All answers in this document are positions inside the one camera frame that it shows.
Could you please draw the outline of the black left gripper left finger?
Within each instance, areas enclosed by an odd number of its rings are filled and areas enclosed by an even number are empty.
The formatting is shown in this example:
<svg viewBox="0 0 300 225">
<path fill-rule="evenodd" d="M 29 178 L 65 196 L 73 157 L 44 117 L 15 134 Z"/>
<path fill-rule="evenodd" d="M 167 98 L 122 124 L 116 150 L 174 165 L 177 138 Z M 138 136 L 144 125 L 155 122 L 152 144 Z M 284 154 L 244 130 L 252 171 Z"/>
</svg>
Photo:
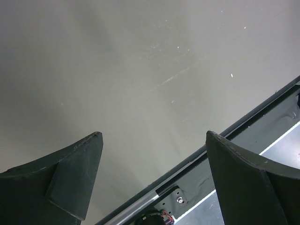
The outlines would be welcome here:
<svg viewBox="0 0 300 225">
<path fill-rule="evenodd" d="M 86 219 L 103 150 L 94 132 L 0 174 L 2 225 L 79 225 Z"/>
</svg>

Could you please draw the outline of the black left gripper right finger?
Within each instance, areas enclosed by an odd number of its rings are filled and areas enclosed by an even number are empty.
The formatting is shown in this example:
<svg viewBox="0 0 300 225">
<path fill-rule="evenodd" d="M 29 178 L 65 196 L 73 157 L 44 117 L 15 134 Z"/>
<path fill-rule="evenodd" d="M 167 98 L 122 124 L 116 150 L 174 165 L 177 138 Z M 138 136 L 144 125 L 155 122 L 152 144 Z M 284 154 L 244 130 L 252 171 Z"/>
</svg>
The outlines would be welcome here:
<svg viewBox="0 0 300 225">
<path fill-rule="evenodd" d="M 209 165 L 226 225 L 298 225 L 300 171 L 263 166 L 259 154 L 208 131 Z"/>
</svg>

